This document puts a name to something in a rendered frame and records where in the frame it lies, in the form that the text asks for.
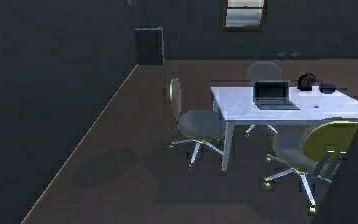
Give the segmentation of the silver laptop computer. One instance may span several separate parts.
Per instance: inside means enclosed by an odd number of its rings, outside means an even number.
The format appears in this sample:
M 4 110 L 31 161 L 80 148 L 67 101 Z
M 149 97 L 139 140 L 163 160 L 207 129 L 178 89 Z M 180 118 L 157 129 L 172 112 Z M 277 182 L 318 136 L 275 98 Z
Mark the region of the silver laptop computer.
M 253 86 L 253 102 L 260 110 L 298 110 L 289 98 L 289 82 L 258 81 Z

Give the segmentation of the grey swivel chair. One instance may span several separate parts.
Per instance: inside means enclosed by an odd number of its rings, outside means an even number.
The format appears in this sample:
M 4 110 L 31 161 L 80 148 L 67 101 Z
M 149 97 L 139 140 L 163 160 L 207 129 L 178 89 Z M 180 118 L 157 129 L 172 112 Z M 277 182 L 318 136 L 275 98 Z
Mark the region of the grey swivel chair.
M 256 62 L 248 67 L 246 78 L 254 87 L 258 81 L 281 80 L 281 69 L 273 62 Z
M 217 112 L 212 110 L 189 110 L 183 113 L 181 97 L 180 79 L 172 78 L 169 84 L 170 106 L 175 119 L 176 130 L 182 136 L 185 136 L 185 139 L 173 141 L 169 144 L 169 147 L 194 143 L 194 150 L 189 160 L 189 168 L 192 169 L 202 146 L 223 155 L 223 151 L 213 145 L 212 141 L 219 141 L 225 136 L 225 121 Z
M 308 213 L 315 214 L 317 203 L 313 192 L 314 183 L 332 183 L 357 131 L 356 120 L 329 120 L 304 130 L 279 132 L 273 138 L 275 154 L 268 154 L 266 160 L 278 161 L 288 168 L 265 177 L 264 187 L 269 189 L 276 179 L 296 174 L 307 195 Z

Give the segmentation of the white table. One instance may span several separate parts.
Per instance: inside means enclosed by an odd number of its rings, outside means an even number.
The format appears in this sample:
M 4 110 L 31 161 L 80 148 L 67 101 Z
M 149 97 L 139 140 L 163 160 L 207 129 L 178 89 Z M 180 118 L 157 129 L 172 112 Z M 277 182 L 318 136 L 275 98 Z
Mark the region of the white table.
M 298 110 L 260 110 L 253 102 L 252 87 L 211 87 L 213 109 L 225 121 L 221 170 L 228 168 L 234 128 L 239 125 L 310 125 L 330 118 L 357 119 L 358 100 L 340 92 L 323 94 L 314 86 L 310 92 L 289 88 L 290 100 Z

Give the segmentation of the brown framed window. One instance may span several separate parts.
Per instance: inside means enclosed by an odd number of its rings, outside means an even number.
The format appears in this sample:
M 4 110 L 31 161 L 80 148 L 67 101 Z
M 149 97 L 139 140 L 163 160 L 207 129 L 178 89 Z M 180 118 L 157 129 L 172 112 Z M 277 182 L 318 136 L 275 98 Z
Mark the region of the brown framed window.
M 224 0 L 224 32 L 261 32 L 267 0 Z

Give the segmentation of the black round clock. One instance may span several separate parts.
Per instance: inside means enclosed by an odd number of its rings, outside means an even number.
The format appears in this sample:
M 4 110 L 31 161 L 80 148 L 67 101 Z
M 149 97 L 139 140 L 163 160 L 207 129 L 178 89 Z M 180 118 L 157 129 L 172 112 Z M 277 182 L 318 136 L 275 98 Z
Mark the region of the black round clock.
M 311 91 L 315 83 L 316 76 L 313 73 L 306 73 L 298 79 L 297 89 L 300 91 Z

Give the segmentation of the black bowl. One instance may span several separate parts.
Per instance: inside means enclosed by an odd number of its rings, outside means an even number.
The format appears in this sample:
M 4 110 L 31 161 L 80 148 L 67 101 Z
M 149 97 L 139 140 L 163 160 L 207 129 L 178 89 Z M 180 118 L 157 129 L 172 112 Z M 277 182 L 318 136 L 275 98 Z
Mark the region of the black bowl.
M 319 91 L 323 94 L 332 94 L 337 90 L 336 86 L 331 83 L 320 83 Z

